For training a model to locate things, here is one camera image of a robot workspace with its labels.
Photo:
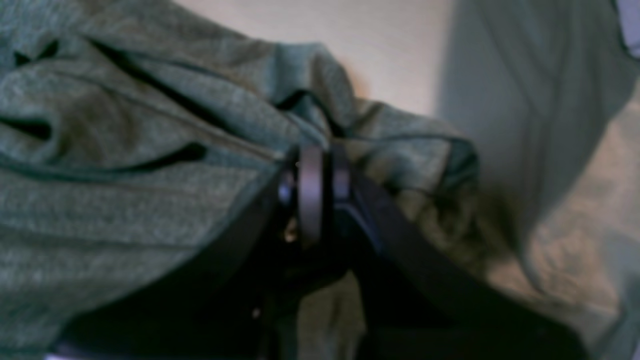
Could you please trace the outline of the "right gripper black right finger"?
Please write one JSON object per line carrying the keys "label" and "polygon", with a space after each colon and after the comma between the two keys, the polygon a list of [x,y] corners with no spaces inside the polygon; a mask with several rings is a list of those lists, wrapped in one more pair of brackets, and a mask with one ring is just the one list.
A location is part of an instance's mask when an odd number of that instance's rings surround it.
{"label": "right gripper black right finger", "polygon": [[574,331],[518,305],[423,237],[341,146],[300,152],[300,235],[352,271],[365,312],[359,360],[586,360]]}

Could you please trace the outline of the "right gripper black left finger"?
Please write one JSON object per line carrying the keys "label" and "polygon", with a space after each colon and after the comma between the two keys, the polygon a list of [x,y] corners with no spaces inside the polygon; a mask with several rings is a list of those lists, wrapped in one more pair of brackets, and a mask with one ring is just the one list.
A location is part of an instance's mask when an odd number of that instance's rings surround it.
{"label": "right gripper black left finger", "polygon": [[277,292],[323,232],[325,153],[285,158],[200,253],[117,301],[74,317],[50,360],[267,360]]}

